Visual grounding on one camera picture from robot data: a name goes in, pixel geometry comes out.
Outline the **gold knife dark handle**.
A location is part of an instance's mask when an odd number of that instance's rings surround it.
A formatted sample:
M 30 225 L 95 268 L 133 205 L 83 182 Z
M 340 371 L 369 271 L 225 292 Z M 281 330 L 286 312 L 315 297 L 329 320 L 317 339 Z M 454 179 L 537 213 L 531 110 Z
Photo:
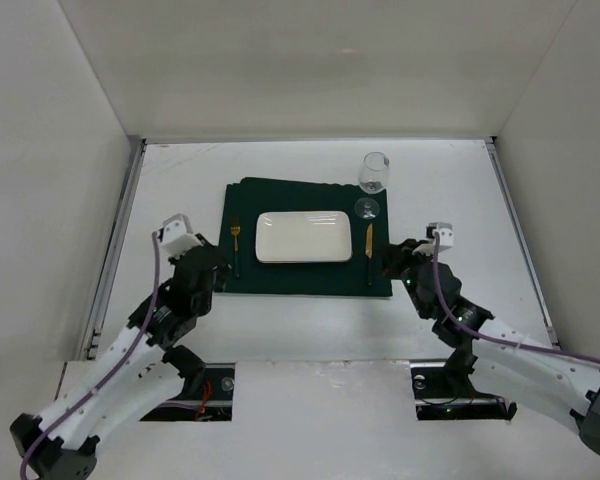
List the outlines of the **gold knife dark handle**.
M 364 253 L 367 258 L 366 285 L 371 286 L 373 284 L 373 224 L 372 223 L 370 223 L 366 229 Z

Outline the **gold fork dark handle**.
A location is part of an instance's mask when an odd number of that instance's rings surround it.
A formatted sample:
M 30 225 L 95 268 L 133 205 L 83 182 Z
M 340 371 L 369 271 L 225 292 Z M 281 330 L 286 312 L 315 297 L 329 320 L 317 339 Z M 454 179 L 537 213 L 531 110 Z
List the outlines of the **gold fork dark handle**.
M 241 225 L 237 216 L 230 218 L 230 233 L 233 236 L 233 271 L 236 279 L 240 278 L 240 250 L 239 250 L 239 236 L 241 233 Z

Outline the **white rectangular plate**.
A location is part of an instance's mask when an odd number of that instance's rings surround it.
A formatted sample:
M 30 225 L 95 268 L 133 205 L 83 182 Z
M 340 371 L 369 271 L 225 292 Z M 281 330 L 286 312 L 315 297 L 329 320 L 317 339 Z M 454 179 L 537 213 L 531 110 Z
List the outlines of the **white rectangular plate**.
M 349 216 L 343 211 L 265 212 L 256 222 L 260 263 L 343 263 L 353 256 Z

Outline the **dark green cloth placemat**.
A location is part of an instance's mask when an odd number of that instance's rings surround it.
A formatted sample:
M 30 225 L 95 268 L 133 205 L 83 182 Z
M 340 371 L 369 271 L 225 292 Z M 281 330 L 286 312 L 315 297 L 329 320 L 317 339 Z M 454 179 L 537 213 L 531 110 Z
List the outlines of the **dark green cloth placemat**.
M 279 179 L 245 177 L 226 186 L 219 247 L 228 260 L 233 259 L 234 240 L 230 232 L 233 219 L 241 226 L 237 276 L 225 285 L 226 293 L 319 295 L 338 297 L 389 298 L 391 281 L 383 276 L 378 255 L 364 254 L 368 222 L 354 211 L 364 196 L 351 184 L 310 183 Z M 334 264 L 264 264 L 256 259 L 256 221 L 260 214 L 273 211 L 345 212 L 350 219 L 352 259 Z

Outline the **clear wine glass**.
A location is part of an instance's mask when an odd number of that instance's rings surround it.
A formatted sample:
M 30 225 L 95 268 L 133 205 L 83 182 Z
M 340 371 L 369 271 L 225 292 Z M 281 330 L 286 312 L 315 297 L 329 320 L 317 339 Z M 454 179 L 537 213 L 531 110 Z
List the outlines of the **clear wine glass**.
M 375 196 L 383 192 L 389 183 L 390 161 L 382 152 L 368 153 L 358 171 L 358 184 L 364 196 L 356 201 L 354 210 L 362 219 L 374 219 L 380 213 Z

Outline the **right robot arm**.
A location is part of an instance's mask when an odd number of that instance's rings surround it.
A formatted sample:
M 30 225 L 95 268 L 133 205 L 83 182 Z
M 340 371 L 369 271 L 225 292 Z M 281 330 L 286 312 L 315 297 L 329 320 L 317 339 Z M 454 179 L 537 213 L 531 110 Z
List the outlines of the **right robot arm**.
M 600 360 L 546 347 L 461 294 L 436 240 L 377 248 L 383 274 L 403 283 L 418 316 L 453 353 L 446 368 L 480 393 L 553 419 L 600 456 Z

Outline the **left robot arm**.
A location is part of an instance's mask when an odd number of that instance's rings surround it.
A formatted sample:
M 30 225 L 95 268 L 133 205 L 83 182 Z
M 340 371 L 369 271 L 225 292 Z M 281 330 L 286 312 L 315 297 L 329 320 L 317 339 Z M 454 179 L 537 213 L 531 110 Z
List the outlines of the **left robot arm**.
M 19 475 L 41 479 L 85 479 L 113 431 L 141 419 L 177 396 L 188 383 L 200 385 L 206 365 L 181 339 L 208 314 L 231 266 L 221 249 L 202 235 L 170 243 L 155 241 L 173 266 L 83 379 L 37 414 L 20 414 L 10 433 L 21 457 Z

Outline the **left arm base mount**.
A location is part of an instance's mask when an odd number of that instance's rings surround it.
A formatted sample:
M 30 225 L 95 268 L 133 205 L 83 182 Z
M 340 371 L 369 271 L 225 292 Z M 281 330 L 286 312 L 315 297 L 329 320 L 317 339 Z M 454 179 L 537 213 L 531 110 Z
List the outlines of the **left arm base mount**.
M 154 408 L 141 422 L 231 421 L 235 373 L 235 363 L 208 364 L 200 381 L 187 379 L 180 394 Z

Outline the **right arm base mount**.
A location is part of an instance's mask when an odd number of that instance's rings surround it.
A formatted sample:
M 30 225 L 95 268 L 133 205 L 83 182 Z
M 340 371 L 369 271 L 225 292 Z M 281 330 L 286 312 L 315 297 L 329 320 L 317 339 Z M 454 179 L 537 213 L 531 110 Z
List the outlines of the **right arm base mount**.
M 410 363 L 416 417 L 419 421 L 503 420 L 517 413 L 517 404 L 476 390 L 469 379 L 475 357 L 453 352 L 447 359 Z

